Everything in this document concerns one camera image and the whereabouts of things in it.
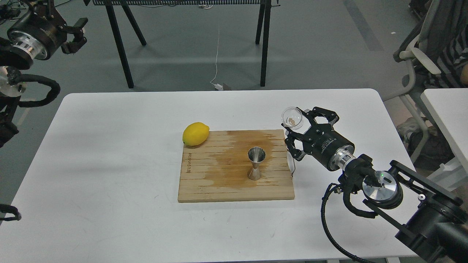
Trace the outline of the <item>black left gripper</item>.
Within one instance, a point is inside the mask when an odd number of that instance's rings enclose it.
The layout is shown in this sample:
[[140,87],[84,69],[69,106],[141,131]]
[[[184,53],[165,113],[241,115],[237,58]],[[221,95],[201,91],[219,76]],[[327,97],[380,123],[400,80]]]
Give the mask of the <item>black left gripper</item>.
[[[74,26],[68,26],[63,17],[55,10],[53,0],[23,0],[28,10],[7,30],[10,40],[29,40],[39,49],[35,59],[48,60],[61,46],[64,54],[77,53],[86,43],[84,26],[88,18],[77,20]],[[73,40],[65,42],[67,34]]]

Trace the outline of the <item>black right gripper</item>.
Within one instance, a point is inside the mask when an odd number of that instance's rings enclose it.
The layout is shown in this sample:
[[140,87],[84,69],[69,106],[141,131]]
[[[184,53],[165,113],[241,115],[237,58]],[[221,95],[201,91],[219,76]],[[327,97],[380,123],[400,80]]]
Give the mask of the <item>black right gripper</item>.
[[[305,134],[297,133],[290,127],[284,126],[286,130],[285,144],[288,152],[294,160],[301,161],[306,155],[311,155],[321,163],[327,170],[339,169],[337,152],[349,152],[353,154],[355,145],[334,130],[334,124],[338,122],[339,116],[336,112],[314,107],[306,111],[296,107],[309,123],[310,128]],[[328,123],[317,123],[316,118],[326,118]],[[303,149],[296,148],[295,141],[302,142]]]

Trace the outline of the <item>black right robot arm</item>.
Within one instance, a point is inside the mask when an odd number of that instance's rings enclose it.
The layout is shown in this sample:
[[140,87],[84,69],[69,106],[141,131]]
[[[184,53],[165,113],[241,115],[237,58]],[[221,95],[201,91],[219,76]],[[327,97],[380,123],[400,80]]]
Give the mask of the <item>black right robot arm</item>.
[[[294,160],[310,155],[327,170],[342,171],[338,183],[331,183],[321,199],[321,224],[332,245],[353,261],[367,262],[340,246],[329,231],[327,201],[332,193],[342,193],[348,211],[363,218],[381,216],[398,229],[396,239],[426,262],[448,257],[466,263],[468,234],[463,200],[396,160],[390,162],[387,171],[374,170],[372,158],[354,156],[355,145],[335,131],[338,120],[336,112],[320,107],[289,107],[282,113],[285,144]],[[400,224],[385,210],[402,203],[403,186],[418,195],[419,205],[410,220]]]

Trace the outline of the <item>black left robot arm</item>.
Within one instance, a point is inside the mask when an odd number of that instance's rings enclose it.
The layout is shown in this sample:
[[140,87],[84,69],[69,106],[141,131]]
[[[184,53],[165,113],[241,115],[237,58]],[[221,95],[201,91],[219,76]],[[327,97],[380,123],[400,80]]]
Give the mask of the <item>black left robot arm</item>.
[[[23,74],[22,70],[30,69],[34,60],[50,59],[58,49],[64,54],[74,54],[87,43],[84,36],[87,17],[69,25],[53,0],[25,0],[23,3],[28,10],[7,30],[7,38],[1,38],[1,146],[19,132],[13,123],[18,107],[45,106],[53,102],[61,90],[55,80]],[[42,100],[21,100],[28,82],[45,85],[50,90]]]

